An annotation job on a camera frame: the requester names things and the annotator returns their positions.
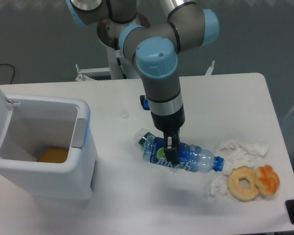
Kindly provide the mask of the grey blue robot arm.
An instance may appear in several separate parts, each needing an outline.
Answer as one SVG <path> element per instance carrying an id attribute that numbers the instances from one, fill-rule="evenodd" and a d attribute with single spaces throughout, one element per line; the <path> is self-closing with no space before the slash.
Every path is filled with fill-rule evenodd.
<path id="1" fill-rule="evenodd" d="M 163 132 L 168 161 L 179 163 L 179 129 L 185 114 L 177 73 L 178 54 L 215 41 L 220 26 L 216 14 L 192 0 L 163 0 L 167 22 L 155 27 L 135 24 L 134 0 L 69 0 L 80 25 L 110 20 L 117 27 L 118 48 L 143 82 L 155 127 Z"/>

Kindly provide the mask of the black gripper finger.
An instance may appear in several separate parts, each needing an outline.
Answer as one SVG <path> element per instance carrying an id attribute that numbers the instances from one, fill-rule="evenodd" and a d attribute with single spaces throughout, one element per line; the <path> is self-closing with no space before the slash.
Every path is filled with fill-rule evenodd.
<path id="1" fill-rule="evenodd" d="M 179 147 L 179 129 L 172 133 L 164 133 L 164 152 L 168 162 L 180 164 Z"/>

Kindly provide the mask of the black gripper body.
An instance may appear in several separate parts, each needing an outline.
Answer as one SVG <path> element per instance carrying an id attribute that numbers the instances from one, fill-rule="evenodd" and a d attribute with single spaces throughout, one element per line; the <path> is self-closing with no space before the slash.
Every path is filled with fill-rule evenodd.
<path id="1" fill-rule="evenodd" d="M 165 133 L 175 132 L 179 130 L 185 122 L 184 105 L 182 105 L 177 112 L 171 115 L 160 116 L 151 112 L 151 117 L 154 126 L 158 130 Z"/>

